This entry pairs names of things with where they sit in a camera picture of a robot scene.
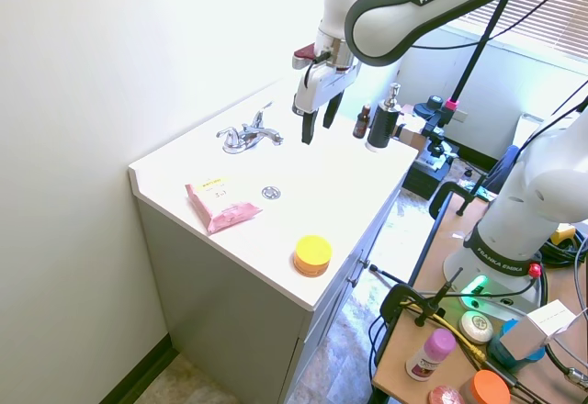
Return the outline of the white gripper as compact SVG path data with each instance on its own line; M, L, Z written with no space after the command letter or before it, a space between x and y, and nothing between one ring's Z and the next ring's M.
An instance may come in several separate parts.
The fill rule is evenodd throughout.
M294 97L293 111L303 116L301 141L310 144L313 139L317 110L326 104L322 126L329 129L341 105L344 90L353 84L359 74L359 63L339 72L325 63L315 65L303 74Z

